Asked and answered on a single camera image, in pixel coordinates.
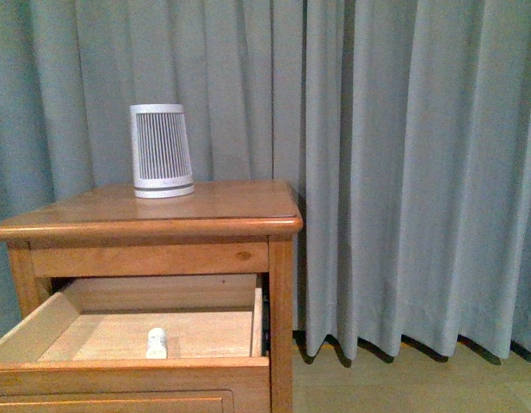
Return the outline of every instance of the open drawer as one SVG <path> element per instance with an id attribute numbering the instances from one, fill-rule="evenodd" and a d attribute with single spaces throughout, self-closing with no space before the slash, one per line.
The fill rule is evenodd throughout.
<path id="1" fill-rule="evenodd" d="M 269 412 L 259 277 L 75 280 L 0 340 L 0 411 Z"/>

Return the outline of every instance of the vertical slats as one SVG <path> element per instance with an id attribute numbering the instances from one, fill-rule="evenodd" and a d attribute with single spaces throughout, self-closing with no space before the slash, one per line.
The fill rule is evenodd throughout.
<path id="1" fill-rule="evenodd" d="M 139 173 L 142 179 L 190 175 L 183 114 L 137 114 Z"/>

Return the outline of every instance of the small white object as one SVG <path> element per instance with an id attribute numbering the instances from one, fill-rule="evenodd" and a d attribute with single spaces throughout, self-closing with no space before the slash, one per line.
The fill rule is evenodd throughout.
<path id="1" fill-rule="evenodd" d="M 194 192 L 182 105 L 133 105 L 133 184 L 139 198 Z"/>
<path id="2" fill-rule="evenodd" d="M 147 359 L 167 359 L 168 342 L 165 337 L 164 329 L 159 327 L 148 332 L 148 344 L 146 347 Z"/>

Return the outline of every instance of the space heater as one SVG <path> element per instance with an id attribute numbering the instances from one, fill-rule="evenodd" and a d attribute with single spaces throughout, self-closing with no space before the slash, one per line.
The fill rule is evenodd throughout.
<path id="1" fill-rule="evenodd" d="M 182 105 L 133 105 L 133 184 L 139 198 L 194 192 Z"/>

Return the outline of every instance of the floor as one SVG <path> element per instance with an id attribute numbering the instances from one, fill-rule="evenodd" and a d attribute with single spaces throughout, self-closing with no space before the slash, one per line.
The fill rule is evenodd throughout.
<path id="1" fill-rule="evenodd" d="M 387 364 L 359 348 L 344 367 L 324 345 L 311 364 L 294 347 L 293 361 L 294 413 L 531 412 L 531 364 L 514 353 L 495 366 L 459 343 L 438 362 L 403 345 Z"/>

